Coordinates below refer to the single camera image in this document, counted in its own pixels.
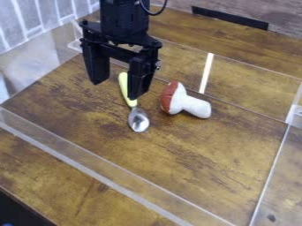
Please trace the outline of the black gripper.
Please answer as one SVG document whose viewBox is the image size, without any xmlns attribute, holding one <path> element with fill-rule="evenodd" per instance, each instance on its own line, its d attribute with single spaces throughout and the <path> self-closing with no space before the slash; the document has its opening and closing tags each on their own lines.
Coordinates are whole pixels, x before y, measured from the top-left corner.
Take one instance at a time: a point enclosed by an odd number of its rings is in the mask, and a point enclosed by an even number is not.
<svg viewBox="0 0 302 226">
<path fill-rule="evenodd" d="M 151 11 L 149 0 L 99 0 L 100 21 L 83 19 L 80 40 L 88 78 L 93 85 L 109 78 L 109 58 L 121 58 L 128 62 L 127 97 L 137 99 L 148 92 L 152 78 L 159 68 L 157 51 L 161 42 L 149 36 L 149 18 L 163 10 Z M 140 46 L 143 57 L 119 45 Z"/>
</svg>

